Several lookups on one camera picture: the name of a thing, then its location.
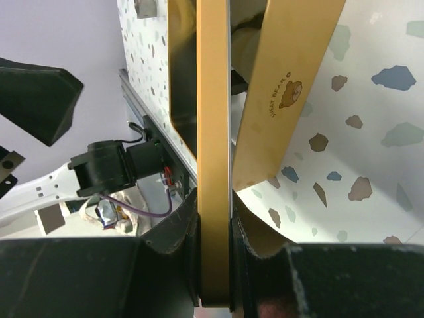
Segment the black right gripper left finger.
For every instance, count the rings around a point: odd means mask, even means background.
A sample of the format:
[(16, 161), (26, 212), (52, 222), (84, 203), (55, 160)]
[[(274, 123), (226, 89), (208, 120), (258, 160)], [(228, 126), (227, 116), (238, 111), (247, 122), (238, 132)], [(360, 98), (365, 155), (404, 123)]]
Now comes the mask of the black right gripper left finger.
[(197, 191), (141, 237), (1, 241), (2, 317), (193, 317)]

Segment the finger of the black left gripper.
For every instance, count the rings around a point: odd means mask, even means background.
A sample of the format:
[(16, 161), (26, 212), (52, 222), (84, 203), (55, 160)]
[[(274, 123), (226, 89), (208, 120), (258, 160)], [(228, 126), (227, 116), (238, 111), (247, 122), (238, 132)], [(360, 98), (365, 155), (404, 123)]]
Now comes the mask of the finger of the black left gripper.
[(46, 146), (70, 129), (83, 89), (65, 69), (1, 59), (1, 115)]

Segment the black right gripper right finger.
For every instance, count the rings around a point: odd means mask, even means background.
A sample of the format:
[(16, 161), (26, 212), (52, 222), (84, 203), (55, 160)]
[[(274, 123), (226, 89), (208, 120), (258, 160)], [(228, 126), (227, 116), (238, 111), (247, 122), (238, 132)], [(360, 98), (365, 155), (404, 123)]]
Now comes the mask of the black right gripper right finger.
[(423, 247), (297, 244), (233, 197), (234, 317), (422, 317)]

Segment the beige round chocolate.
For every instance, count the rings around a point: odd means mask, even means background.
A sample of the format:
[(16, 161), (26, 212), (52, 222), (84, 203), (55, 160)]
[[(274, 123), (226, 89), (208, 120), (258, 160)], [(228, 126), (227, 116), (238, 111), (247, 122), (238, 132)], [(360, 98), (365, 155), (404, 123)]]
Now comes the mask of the beige round chocolate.
[(250, 83), (258, 50), (264, 11), (237, 26), (231, 35), (231, 66)]

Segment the gold tin box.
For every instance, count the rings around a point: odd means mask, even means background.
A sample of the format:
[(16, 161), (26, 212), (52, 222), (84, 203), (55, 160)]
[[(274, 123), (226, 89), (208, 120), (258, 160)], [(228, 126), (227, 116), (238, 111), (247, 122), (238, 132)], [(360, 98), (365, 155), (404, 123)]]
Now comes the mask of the gold tin box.
[[(197, 2), (169, 1), (170, 119), (197, 162)], [(274, 177), (344, 1), (227, 1), (231, 189)], [(231, 66), (231, 35), (264, 11), (250, 83)]]

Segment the metal tongs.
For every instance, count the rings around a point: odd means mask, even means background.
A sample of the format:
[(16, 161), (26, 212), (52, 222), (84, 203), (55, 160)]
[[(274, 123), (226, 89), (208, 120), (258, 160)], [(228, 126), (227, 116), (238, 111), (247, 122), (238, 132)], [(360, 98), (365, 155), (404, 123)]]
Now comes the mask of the metal tongs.
[(157, 17), (157, 0), (134, 0), (134, 8), (138, 19)]

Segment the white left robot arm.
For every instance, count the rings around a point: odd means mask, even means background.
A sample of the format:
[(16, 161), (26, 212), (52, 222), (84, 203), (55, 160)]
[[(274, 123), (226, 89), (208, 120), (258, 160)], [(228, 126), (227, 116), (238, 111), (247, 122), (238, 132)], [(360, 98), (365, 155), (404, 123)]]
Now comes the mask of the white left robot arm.
[[(1, 59), (1, 115), (46, 146), (71, 127), (83, 83), (63, 68)], [(128, 189), (164, 171), (164, 145), (137, 124), (138, 140), (94, 142), (87, 152), (31, 182), (18, 184), (12, 171), (24, 158), (1, 153), (1, 220), (57, 203)]]

